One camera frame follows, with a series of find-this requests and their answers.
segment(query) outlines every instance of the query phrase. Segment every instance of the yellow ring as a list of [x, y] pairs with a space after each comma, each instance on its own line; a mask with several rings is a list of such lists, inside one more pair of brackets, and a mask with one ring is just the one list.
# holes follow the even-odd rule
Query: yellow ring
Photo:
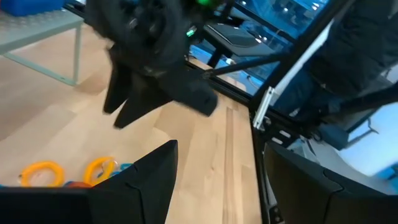
[[111, 176], [111, 174], [115, 168], [114, 162], [110, 162], [103, 169], [103, 173], [102, 173], [101, 177], [92, 179], [94, 171], [96, 169], [100, 169], [106, 161], [114, 161], [114, 159], [112, 157], [101, 157], [101, 158], [94, 160], [90, 164], [88, 164], [88, 167], [86, 168], [86, 171], [85, 171], [85, 175], [83, 177], [84, 183], [94, 186], [94, 185], [97, 185], [97, 184], [101, 183], [102, 181], [108, 179]]
[[42, 169], [50, 169], [55, 174], [55, 180], [52, 184], [49, 184], [48, 187], [61, 187], [65, 180], [65, 174], [57, 163], [52, 161], [43, 161], [36, 162], [28, 167], [26, 167], [21, 173], [21, 185], [23, 187], [31, 187], [30, 185], [30, 177], [33, 173], [42, 170]]

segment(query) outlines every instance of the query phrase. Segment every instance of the metal bar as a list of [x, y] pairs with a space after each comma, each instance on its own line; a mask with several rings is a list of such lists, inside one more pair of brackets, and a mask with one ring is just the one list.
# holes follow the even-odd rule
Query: metal bar
[[398, 101], [398, 83], [384, 90], [345, 101], [340, 104], [329, 104], [320, 108], [321, 119], [378, 109]]
[[256, 116], [253, 119], [253, 127], [256, 129], [260, 129], [262, 125], [262, 121], [266, 115], [269, 103], [271, 102], [272, 96], [274, 95], [275, 89], [273, 87], [269, 87], [266, 94], [262, 98], [259, 109], [257, 110]]
[[210, 66], [211, 68], [215, 68], [218, 64], [218, 62], [221, 60], [221, 57], [223, 56], [223, 52], [220, 49], [216, 49], [207, 62], [207, 65]]
[[361, 140], [363, 140], [364, 138], [368, 137], [372, 133], [374, 133], [373, 130], [367, 130], [365, 133], [361, 134], [360, 136], [355, 137], [354, 139], [352, 139], [351, 141], [348, 142], [348, 144], [345, 147], [345, 149], [350, 148], [351, 146], [353, 146], [356, 143], [360, 142]]
[[223, 75], [223, 74], [227, 74], [227, 73], [231, 73], [231, 72], [237, 72], [240, 70], [245, 70], [247, 68], [265, 65], [268, 63], [272, 63], [272, 62], [279, 62], [286, 56], [287, 56], [287, 54], [270, 54], [265, 57], [256, 58], [256, 59], [253, 59], [253, 60], [250, 60], [247, 62], [241, 62], [241, 63], [237, 63], [234, 65], [222, 67], [222, 68], [210, 69], [210, 70], [206, 71], [206, 75], [209, 77], [213, 77], [213, 76]]
[[75, 51], [73, 53], [73, 82], [77, 83], [79, 79], [79, 68], [80, 68], [80, 49], [81, 49], [81, 26], [76, 28], [75, 33]]
[[347, 133], [352, 133], [355, 129], [359, 128], [366, 120], [368, 120], [372, 115], [374, 115], [378, 110], [374, 110], [361, 118], [359, 121], [355, 122], [351, 127], [345, 130]]
[[295, 65], [305, 51], [311, 46], [315, 39], [321, 34], [332, 19], [344, 8], [351, 5], [354, 0], [330, 0], [322, 12], [308, 29], [296, 41], [290, 57], [281, 61], [278, 67], [271, 73], [270, 77], [263, 83], [250, 102], [249, 109], [255, 111], [261, 102], [262, 96], [269, 86], [275, 87]]
[[51, 77], [51, 78], [54, 78], [54, 79], [56, 79], [56, 80], [58, 80], [58, 81], [61, 81], [61, 82], [63, 82], [63, 83], [66, 83], [66, 84], [68, 84], [68, 85], [73, 86], [73, 85], [76, 84], [72, 79], [67, 78], [67, 77], [64, 77], [64, 76], [62, 76], [62, 75], [59, 75], [59, 74], [57, 74], [57, 73], [55, 73], [55, 72], [53, 72], [53, 71], [51, 71], [51, 70], [49, 70], [49, 69], [47, 69], [47, 68], [45, 68], [45, 67], [42, 67], [42, 66], [40, 66], [40, 65], [37, 65], [36, 63], [33, 63], [33, 62], [31, 62], [31, 61], [29, 61], [29, 60], [26, 60], [26, 59], [24, 59], [24, 58], [22, 58], [22, 57], [13, 55], [13, 54], [11, 54], [11, 53], [5, 53], [3, 56], [5, 56], [6, 58], [8, 58], [8, 59], [10, 59], [10, 60], [13, 60], [13, 61], [15, 61], [15, 62], [21, 64], [21, 65], [24, 65], [24, 66], [26, 66], [26, 67], [29, 67], [29, 68], [31, 68], [31, 69], [33, 69], [33, 70], [36, 70], [36, 71], [40, 72], [40, 73], [43, 73], [43, 74], [46, 75], [46, 76], [49, 76], [49, 77]]
[[246, 7], [235, 3], [234, 7], [243, 12], [243, 14], [249, 16], [250, 18], [252, 18], [254, 21], [260, 23], [263, 26], [266, 26], [268, 29], [272, 30], [273, 32], [275, 32], [277, 35], [285, 38], [286, 40], [294, 43], [296, 41], [296, 39], [294, 37], [292, 37], [290, 34], [286, 33], [285, 31], [279, 29], [278, 27], [274, 26], [273, 24], [271, 24], [270, 22], [267, 22], [266, 20], [264, 20], [263, 18], [261, 18], [260, 16], [258, 16], [256, 13], [250, 11], [249, 9], [247, 9]]
[[246, 93], [245, 91], [237, 88], [234, 85], [229, 84], [228, 82], [218, 77], [210, 77], [208, 81], [210, 86], [222, 95], [225, 95], [232, 100], [241, 103], [244, 106], [249, 105], [251, 99], [251, 95], [249, 93]]
[[[251, 111], [251, 117], [255, 117], [255, 111]], [[311, 133], [306, 126], [302, 123], [294, 120], [290, 116], [286, 116], [272, 107], [269, 107], [265, 117], [269, 118], [273, 125], [276, 125], [279, 129], [283, 129], [288, 133], [295, 133], [302, 135], [305, 138], [311, 138]]]
[[251, 132], [254, 150], [254, 164], [256, 166], [257, 184], [259, 189], [261, 219], [262, 223], [269, 223], [269, 202], [267, 198], [266, 170], [264, 162], [266, 141], [263, 138], [263, 133], [259, 130], [252, 128]]
[[234, 0], [227, 0], [226, 1], [225, 7], [224, 7], [224, 9], [223, 9], [223, 11], [221, 12], [221, 15], [220, 15], [222, 21], [227, 21], [228, 20], [228, 16], [231, 14], [231, 10], [232, 10], [234, 4], [235, 4]]

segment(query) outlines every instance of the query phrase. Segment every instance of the white surface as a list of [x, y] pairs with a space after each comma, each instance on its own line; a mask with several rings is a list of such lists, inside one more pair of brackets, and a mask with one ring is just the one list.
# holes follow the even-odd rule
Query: white surface
[[391, 71], [388, 74], [387, 79], [390, 80], [392, 83], [398, 81], [398, 65], [391, 68]]
[[[368, 177], [352, 168], [338, 155], [337, 150], [333, 147], [327, 144], [319, 144], [312, 140], [310, 140], [310, 142], [315, 154], [317, 155], [319, 163], [323, 167], [385, 194], [396, 194], [395, 190], [389, 185], [388, 182], [377, 177]], [[363, 161], [363, 164], [370, 164], [371, 161], [372, 160]]]
[[[384, 106], [372, 116], [372, 126], [380, 134], [370, 134], [357, 144], [339, 152], [341, 158], [364, 175], [374, 176], [398, 162], [398, 103]], [[364, 123], [350, 138], [368, 130]]]
[[322, 33], [315, 39], [315, 41], [311, 44], [311, 46], [305, 51], [305, 53], [300, 57], [300, 59], [296, 62], [296, 64], [290, 69], [290, 71], [286, 74], [286, 76], [280, 81], [280, 83], [276, 86], [275, 92], [277, 95], [280, 95], [292, 80], [292, 78], [297, 74], [297, 72], [303, 67], [303, 64], [307, 62], [307, 60], [318, 50], [320, 46], [326, 41], [328, 38], [329, 30], [331, 23], [322, 31]]

